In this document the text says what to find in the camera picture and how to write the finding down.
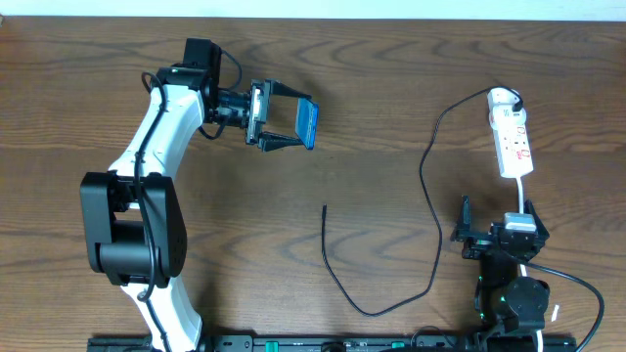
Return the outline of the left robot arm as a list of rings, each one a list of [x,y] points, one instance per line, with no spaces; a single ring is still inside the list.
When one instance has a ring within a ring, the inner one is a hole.
[[[201,315],[181,272],[187,232],[174,181],[183,155],[205,124],[244,130],[264,152],[315,144],[319,107],[284,83],[252,81],[239,92],[219,85],[225,51],[190,38],[182,62],[145,72],[151,97],[146,115],[123,154],[106,172],[88,172],[80,200],[88,261],[137,305],[148,337],[92,337],[90,351],[211,351]]]

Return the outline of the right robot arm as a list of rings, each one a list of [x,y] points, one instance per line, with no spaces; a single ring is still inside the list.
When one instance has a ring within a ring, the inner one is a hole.
[[[479,262],[474,309],[483,327],[468,338],[479,351],[543,351],[545,313],[550,287],[528,276],[527,263],[550,234],[526,201],[521,212],[507,212],[486,232],[472,227],[470,200],[463,197],[454,242],[464,245],[462,257]]]

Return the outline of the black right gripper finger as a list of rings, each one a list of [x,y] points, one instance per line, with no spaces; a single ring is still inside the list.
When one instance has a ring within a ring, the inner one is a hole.
[[[471,214],[470,214],[470,199],[468,196],[462,197],[462,204],[460,214],[456,223],[455,230],[460,232],[467,232],[471,229]]]
[[[537,211],[535,210],[535,207],[530,199],[527,199],[524,202],[524,212],[532,216],[537,228],[538,236],[542,239],[547,239],[549,237],[549,231],[539,218],[539,215],[537,214]]]

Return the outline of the blue Samsung Galaxy smartphone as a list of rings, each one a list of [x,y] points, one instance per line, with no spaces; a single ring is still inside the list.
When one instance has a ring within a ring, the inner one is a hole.
[[[307,99],[299,98],[296,119],[295,134],[307,150],[313,150],[315,146],[319,106]]]

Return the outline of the white power strip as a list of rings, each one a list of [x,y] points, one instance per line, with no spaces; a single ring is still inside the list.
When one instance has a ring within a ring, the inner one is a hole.
[[[533,171],[533,161],[526,129],[526,111],[497,105],[489,113],[500,175],[513,179]]]

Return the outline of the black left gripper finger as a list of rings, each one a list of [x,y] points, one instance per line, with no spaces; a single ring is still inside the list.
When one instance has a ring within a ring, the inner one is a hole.
[[[285,147],[295,147],[302,145],[303,142],[299,138],[280,135],[272,132],[261,132],[258,141],[258,147],[263,152],[272,152]]]
[[[279,80],[270,80],[270,86],[271,86],[271,94],[272,95],[278,95],[278,96],[283,96],[283,97],[290,97],[290,98],[298,98],[298,99],[305,99],[305,100],[310,100],[312,98],[311,95],[299,92],[293,88],[291,88],[290,86],[280,82]]]

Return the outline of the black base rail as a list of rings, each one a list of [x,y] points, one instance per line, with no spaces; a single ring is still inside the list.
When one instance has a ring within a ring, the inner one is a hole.
[[[543,351],[576,351],[575,339],[544,336]],[[160,351],[148,337],[93,337],[87,341],[88,352]],[[196,351],[206,352],[375,352],[375,351],[537,351],[530,337],[491,337],[486,343],[438,334],[417,337],[252,337],[215,335],[201,339]]]

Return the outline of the white USB charger plug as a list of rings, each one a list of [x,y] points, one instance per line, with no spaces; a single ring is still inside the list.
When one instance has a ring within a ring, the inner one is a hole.
[[[523,109],[523,99],[514,89],[505,86],[496,86],[487,93],[488,107],[490,110],[496,106],[511,106],[514,112]]]

